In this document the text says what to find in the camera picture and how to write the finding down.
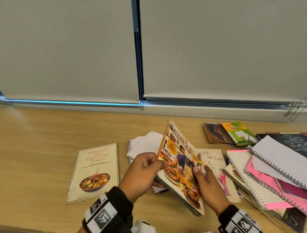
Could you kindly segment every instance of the black sleeve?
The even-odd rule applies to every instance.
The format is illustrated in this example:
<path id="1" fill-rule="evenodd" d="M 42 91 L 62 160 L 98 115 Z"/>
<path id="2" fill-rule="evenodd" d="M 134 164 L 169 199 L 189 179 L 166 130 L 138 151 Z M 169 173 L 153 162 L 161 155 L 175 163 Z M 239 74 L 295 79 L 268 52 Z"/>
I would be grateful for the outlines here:
<path id="1" fill-rule="evenodd" d="M 219 216 L 221 233 L 262 233 L 260 226 L 244 210 L 229 205 Z"/>
<path id="2" fill-rule="evenodd" d="M 91 217 L 87 220 L 83 219 L 82 225 L 85 231 L 87 233 L 131 233 L 133 204 L 127 199 L 124 192 L 116 186 L 105 196 L 107 198 L 104 198 L 103 202 L 97 200 L 99 207 L 92 212 Z"/>

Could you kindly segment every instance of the bowl of noodles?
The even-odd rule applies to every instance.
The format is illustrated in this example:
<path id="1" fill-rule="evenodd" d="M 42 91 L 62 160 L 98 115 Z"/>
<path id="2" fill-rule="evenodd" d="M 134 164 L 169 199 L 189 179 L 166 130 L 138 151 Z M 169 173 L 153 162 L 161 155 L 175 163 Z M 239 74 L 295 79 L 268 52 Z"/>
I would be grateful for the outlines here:
<path id="1" fill-rule="evenodd" d="M 85 192 L 93 192 L 104 187 L 110 180 L 108 173 L 95 174 L 82 180 L 79 184 L 80 188 Z"/>

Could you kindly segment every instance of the spiral notebook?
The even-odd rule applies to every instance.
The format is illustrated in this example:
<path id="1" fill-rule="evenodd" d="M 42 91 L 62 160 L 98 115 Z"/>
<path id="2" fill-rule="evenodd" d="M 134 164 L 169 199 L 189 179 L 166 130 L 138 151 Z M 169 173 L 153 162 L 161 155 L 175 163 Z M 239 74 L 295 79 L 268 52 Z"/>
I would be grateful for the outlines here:
<path id="1" fill-rule="evenodd" d="M 135 148 L 135 146 L 137 146 L 139 143 L 142 143 L 142 141 L 141 141 L 141 139 L 143 139 L 144 138 L 144 136 L 140 136 L 140 137 L 136 137 L 136 138 L 134 138 L 134 139 L 130 139 L 129 141 L 128 141 L 128 145 L 127 145 L 127 151 L 128 151 L 128 153 L 133 149 L 133 148 Z M 131 158 L 131 157 L 129 157 L 129 163 L 131 164 L 133 162 L 133 158 Z M 152 188 L 153 188 L 153 192 L 154 193 L 162 193 L 162 192 L 166 192 L 168 189 L 167 188 L 160 188 L 160 187 L 156 187 L 156 186 L 152 186 Z"/>
<path id="2" fill-rule="evenodd" d="M 252 156 L 249 150 L 230 150 L 227 151 L 227 156 L 262 209 L 273 210 L 293 207 L 244 173 L 245 167 Z"/>
<path id="3" fill-rule="evenodd" d="M 250 161 L 248 162 L 246 166 L 246 170 L 245 170 L 246 174 L 252 177 L 254 180 L 256 180 L 263 187 L 276 193 L 283 200 L 289 202 L 291 205 L 295 206 L 300 211 L 302 211 L 305 215 L 307 215 L 307 200 L 296 197 L 294 195 L 289 195 L 287 193 L 284 193 L 281 190 L 279 184 L 276 182 L 276 179 L 274 177 L 268 176 L 254 169 L 252 160 L 253 160 L 253 157 L 250 158 Z"/>
<path id="4" fill-rule="evenodd" d="M 293 183 L 307 190 L 307 158 L 266 136 L 251 152 Z"/>

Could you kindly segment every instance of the wooden table top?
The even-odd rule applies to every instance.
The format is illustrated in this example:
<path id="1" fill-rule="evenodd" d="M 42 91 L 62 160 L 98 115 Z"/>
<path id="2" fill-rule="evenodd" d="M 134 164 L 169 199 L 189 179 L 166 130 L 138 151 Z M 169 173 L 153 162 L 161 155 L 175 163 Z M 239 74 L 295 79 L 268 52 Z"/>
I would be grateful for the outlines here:
<path id="1" fill-rule="evenodd" d="M 0 107 L 0 225 L 47 232 L 77 232 L 84 212 L 96 198 L 66 205 L 78 150 L 116 142 L 120 179 L 129 167 L 127 141 L 149 131 L 163 134 L 168 116 L 101 113 L 69 110 Z M 171 117 L 196 148 L 233 147 L 208 143 L 202 124 L 226 122 L 204 118 Z M 243 123 L 253 133 L 305 132 L 307 124 Z M 282 232 L 246 200 L 236 204 L 264 232 Z M 170 193 L 152 190 L 134 205 L 134 220 L 144 219 L 157 232 L 217 232 L 219 222 L 205 206 L 195 217 Z"/>

